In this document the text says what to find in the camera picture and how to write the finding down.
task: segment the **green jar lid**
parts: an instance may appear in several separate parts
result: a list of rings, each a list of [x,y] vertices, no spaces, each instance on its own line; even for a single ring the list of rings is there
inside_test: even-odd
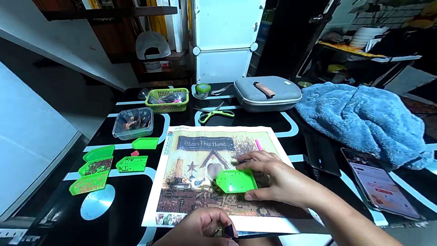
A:
[[[196,91],[200,93],[205,93],[211,90],[211,86],[208,84],[198,84],[196,85]]]

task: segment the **green scissors handle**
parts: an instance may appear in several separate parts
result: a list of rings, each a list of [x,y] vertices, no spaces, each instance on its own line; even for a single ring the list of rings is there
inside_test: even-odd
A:
[[[214,114],[221,114],[221,115],[228,116],[228,117],[234,117],[235,116],[234,112],[229,111],[229,110],[220,110],[220,111],[213,110],[210,113],[200,115],[199,123],[200,124],[204,124]]]

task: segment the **star image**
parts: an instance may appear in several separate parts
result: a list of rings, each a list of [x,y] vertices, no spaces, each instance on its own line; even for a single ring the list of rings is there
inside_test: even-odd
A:
[[[188,171],[187,172],[189,172],[189,171],[195,171],[195,172],[197,172],[194,168],[195,167],[197,167],[197,165],[194,165],[194,162],[191,162],[191,164],[190,165],[187,165],[188,167],[189,167],[189,169],[188,169]]]

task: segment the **pink pen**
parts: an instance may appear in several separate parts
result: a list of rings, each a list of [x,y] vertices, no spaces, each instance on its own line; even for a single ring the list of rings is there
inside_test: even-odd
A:
[[[260,145],[260,142],[258,141],[258,139],[255,139],[255,143],[257,144],[259,151],[263,150],[263,148],[261,148],[261,145]]]

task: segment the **blue towel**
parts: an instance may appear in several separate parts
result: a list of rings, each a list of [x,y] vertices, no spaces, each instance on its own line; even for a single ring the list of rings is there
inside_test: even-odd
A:
[[[389,161],[393,169],[435,166],[426,151],[425,124],[394,93],[374,87],[315,84],[302,90],[296,109],[312,127],[353,149]]]

